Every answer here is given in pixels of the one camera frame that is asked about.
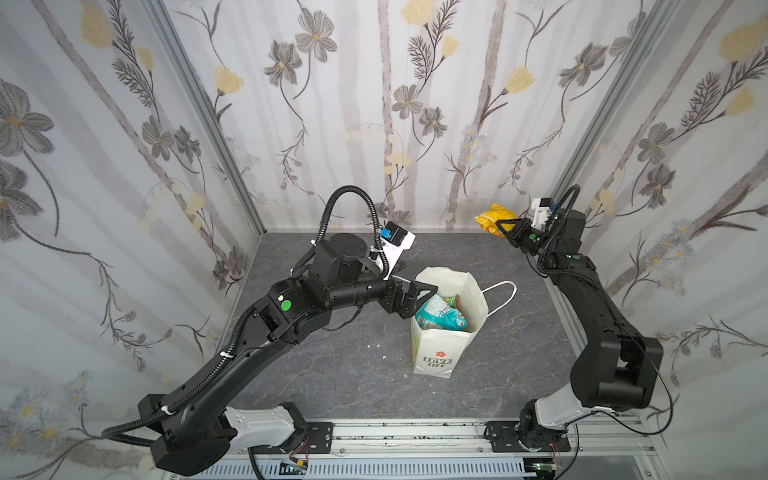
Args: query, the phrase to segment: gray marble floor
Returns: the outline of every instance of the gray marble floor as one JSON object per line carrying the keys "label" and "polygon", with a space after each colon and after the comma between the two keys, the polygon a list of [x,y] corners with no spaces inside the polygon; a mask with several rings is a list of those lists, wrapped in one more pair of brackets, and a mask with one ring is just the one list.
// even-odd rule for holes
{"label": "gray marble floor", "polygon": [[[310,233],[268,233],[237,311],[288,276],[312,238]],[[311,419],[518,416],[527,400],[546,396],[568,381],[575,357],[544,280],[506,240],[485,232],[423,233],[402,258],[408,266],[399,275],[405,278],[427,266],[447,266],[470,272],[481,288],[500,280],[518,285],[515,298],[488,319],[451,379],[412,373],[408,321],[371,304],[343,329],[313,333],[267,367],[230,405],[263,409],[295,402]],[[489,291],[489,308],[508,296],[505,286]],[[335,312],[331,326],[354,310]]]}

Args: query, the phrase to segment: floral wallpaper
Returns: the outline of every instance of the floral wallpaper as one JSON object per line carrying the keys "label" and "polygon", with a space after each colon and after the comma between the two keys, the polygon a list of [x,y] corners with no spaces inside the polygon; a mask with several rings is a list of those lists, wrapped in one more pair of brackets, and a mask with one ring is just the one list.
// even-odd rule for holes
{"label": "floral wallpaper", "polygon": [[3,476],[156,478],[99,434],[210,358],[257,236],[140,3],[5,3],[0,39]]}
{"label": "floral wallpaper", "polygon": [[[664,346],[675,410],[657,448],[676,479],[765,467],[766,119],[765,3],[686,1],[577,178],[584,251]],[[659,385],[646,427],[668,412]]]}
{"label": "floral wallpaper", "polygon": [[[549,194],[652,2],[167,0],[267,227],[356,184],[405,227]],[[332,227],[364,227],[341,203]]]}

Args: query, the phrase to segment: yellow snack bag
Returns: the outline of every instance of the yellow snack bag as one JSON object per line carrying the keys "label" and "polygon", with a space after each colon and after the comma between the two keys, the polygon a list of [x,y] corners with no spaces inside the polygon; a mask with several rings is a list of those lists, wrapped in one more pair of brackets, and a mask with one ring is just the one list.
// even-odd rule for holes
{"label": "yellow snack bag", "polygon": [[[479,214],[477,217],[475,217],[475,220],[477,223],[480,223],[480,226],[486,232],[493,233],[497,237],[505,238],[504,234],[499,232],[498,228],[496,228],[496,220],[510,220],[515,218],[518,218],[518,216],[515,215],[515,212],[494,203],[491,205],[491,208],[487,212]],[[504,228],[505,230],[511,230],[512,225],[508,225]]]}

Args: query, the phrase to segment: shopping bag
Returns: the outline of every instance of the shopping bag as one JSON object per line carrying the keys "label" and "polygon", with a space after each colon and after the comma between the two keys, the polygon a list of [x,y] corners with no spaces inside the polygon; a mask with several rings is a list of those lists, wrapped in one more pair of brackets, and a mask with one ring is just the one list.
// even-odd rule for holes
{"label": "shopping bag", "polygon": [[[458,310],[467,320],[467,328],[463,332],[440,329],[422,330],[416,317],[411,317],[413,372],[449,379],[459,357],[475,338],[487,318],[511,302],[518,288],[513,282],[505,280],[480,290],[477,281],[470,273],[455,272],[444,266],[429,266],[416,276],[416,280],[436,285],[437,294],[440,296],[459,295]],[[488,313],[488,304],[485,302],[483,293],[506,283],[513,286],[512,295],[506,302]]]}

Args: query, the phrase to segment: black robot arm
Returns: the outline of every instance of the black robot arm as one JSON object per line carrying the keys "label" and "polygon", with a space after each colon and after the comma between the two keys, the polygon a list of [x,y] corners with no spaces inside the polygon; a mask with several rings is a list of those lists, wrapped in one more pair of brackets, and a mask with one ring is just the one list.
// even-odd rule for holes
{"label": "black robot arm", "polygon": [[[325,239],[333,202],[341,193],[359,194],[369,205],[375,236],[373,248],[358,236],[338,233]],[[388,223],[390,230],[400,229]],[[376,210],[357,187],[342,187],[329,199],[313,247],[281,280],[249,306],[235,322],[227,346],[183,385],[166,395],[147,395],[138,404],[141,419],[110,427],[104,438],[151,447],[158,468],[195,475],[217,462],[238,436],[225,409],[260,372],[298,345],[312,332],[328,325],[333,310],[378,302],[387,313],[407,319],[435,293],[437,287],[388,276],[379,238]],[[314,258],[307,266],[306,262]],[[295,450],[306,438],[306,422],[293,404],[282,404],[293,420],[294,431],[281,445]],[[155,440],[125,432],[148,427],[161,434]]]}
{"label": "black robot arm", "polygon": [[[579,253],[585,217],[571,209],[576,195],[578,185],[563,196],[543,230],[534,228],[528,218],[496,222],[511,245],[525,255],[538,255],[536,270],[548,275],[568,298],[587,337],[571,369],[570,390],[578,405],[569,416],[562,402],[567,391],[555,394],[557,399],[531,400],[521,413],[518,432],[528,447],[548,444],[590,409],[623,412],[647,407],[664,354],[657,339],[642,336],[624,318],[601,285],[592,260]],[[554,405],[557,412],[550,409]]]}

